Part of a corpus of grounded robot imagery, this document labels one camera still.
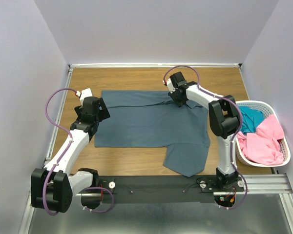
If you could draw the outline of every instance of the blue towel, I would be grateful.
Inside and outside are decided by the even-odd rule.
[[[167,147],[164,166],[185,176],[203,171],[209,151],[207,110],[178,106],[167,91],[102,91],[111,115],[95,135],[95,147]]]
[[[264,114],[248,106],[240,106],[239,108],[243,116],[241,132],[243,134],[255,133],[257,126],[265,119]]]

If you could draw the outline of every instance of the pink cloth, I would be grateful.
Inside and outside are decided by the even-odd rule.
[[[239,132],[237,137],[241,151],[248,160],[264,165],[283,163],[278,140],[284,138],[284,132],[274,115],[269,115],[261,122],[255,133],[244,135]]]

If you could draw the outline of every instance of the teal cloth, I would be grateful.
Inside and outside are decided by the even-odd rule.
[[[239,108],[243,116],[241,132],[243,134],[255,133],[257,126],[265,119],[264,114],[248,106],[240,106]]]

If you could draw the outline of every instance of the screw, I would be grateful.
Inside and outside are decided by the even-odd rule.
[[[239,186],[240,188],[244,187],[244,182],[241,181],[241,180],[239,180],[239,181],[238,181],[238,186]]]
[[[206,182],[205,182],[205,181],[201,181],[201,182],[200,182],[200,187],[201,187],[202,189],[206,188]]]
[[[110,189],[114,189],[114,188],[115,188],[115,182],[114,182],[114,181],[109,182],[108,187],[109,187]]]

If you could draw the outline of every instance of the white cable clip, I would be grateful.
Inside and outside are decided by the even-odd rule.
[[[233,165],[234,167],[237,167],[236,164],[234,162],[230,162],[231,165]]]
[[[82,94],[81,94],[81,92],[79,92],[79,91],[76,91],[75,95],[76,95],[77,97],[79,97],[79,98],[80,98],[80,96],[81,96]]]

